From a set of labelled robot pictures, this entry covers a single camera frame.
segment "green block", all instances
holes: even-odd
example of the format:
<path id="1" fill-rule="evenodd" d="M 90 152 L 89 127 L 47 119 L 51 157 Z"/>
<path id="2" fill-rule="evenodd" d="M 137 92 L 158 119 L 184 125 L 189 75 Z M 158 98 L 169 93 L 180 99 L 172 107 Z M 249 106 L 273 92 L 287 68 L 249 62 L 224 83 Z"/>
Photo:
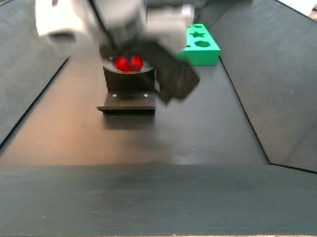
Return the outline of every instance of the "green block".
<path id="1" fill-rule="evenodd" d="M 188 29 L 188 46 L 176 56 L 193 65 L 217 65 L 221 48 L 204 24 L 193 24 Z"/>

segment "red object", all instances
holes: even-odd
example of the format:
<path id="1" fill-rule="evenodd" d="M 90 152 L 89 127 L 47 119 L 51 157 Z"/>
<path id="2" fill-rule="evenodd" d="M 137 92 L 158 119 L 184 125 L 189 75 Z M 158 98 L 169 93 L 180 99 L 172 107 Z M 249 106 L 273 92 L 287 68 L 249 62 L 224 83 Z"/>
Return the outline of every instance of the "red object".
<path id="1" fill-rule="evenodd" d="M 116 68 L 122 72 L 138 72 L 144 67 L 141 56 L 133 56 L 130 60 L 125 56 L 118 56 L 114 63 Z"/>

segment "black surface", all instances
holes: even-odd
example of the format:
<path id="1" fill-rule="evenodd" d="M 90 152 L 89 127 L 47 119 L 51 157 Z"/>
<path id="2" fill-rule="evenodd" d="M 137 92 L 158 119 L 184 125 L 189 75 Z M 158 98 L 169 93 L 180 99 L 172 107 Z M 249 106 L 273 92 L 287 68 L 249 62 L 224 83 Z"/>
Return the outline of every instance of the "black surface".
<path id="1" fill-rule="evenodd" d="M 156 91 L 156 71 L 152 69 L 138 74 L 117 73 L 105 68 L 109 92 L 133 94 Z"/>
<path id="2" fill-rule="evenodd" d="M 316 235 L 316 186 L 272 166 L 0 168 L 0 236 Z"/>
<path id="3" fill-rule="evenodd" d="M 134 94 L 108 94 L 106 103 L 98 109 L 110 115 L 137 115 L 156 113 L 157 94 L 152 92 L 138 92 Z"/>
<path id="4" fill-rule="evenodd" d="M 0 151 L 0 165 L 267 164 L 223 65 L 200 67 L 184 103 L 105 116 L 97 56 L 70 60 Z"/>
<path id="5" fill-rule="evenodd" d="M 317 171 L 317 24 L 277 1 L 237 4 L 213 28 L 273 163 Z"/>
<path id="6" fill-rule="evenodd" d="M 211 29 L 236 3 L 251 1 L 252 0 L 209 0 L 207 6 L 204 8 L 198 8 L 196 11 L 196 14 L 198 15 L 197 22 L 204 23 L 208 29 Z"/>
<path id="7" fill-rule="evenodd" d="M 0 144 L 66 60 L 39 40 L 34 3 L 0 7 Z"/>

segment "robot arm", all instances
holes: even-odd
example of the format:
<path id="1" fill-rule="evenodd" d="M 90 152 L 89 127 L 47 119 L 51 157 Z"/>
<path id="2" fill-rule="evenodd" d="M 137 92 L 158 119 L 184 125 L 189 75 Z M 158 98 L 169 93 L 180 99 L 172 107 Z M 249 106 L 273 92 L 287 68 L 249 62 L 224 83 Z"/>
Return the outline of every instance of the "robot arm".
<path id="1" fill-rule="evenodd" d="M 144 0 L 37 1 L 41 37 L 63 51 L 71 49 L 71 54 L 98 44 L 105 60 L 142 56 L 158 71 L 165 102 L 184 99 L 200 82 L 192 66 L 173 56 L 186 47 L 193 17 L 192 6 L 150 10 Z"/>

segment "star-shaped hole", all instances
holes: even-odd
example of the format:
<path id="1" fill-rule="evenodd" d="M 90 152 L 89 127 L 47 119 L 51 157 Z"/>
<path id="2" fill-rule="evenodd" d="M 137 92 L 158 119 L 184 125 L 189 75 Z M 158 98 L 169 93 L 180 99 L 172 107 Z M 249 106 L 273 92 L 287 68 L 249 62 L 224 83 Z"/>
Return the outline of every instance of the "star-shaped hole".
<path id="1" fill-rule="evenodd" d="M 193 38 L 198 38 L 198 37 L 205 37 L 205 33 L 200 33 L 200 32 L 194 32 L 194 33 L 192 33 L 192 36 L 193 36 Z"/>

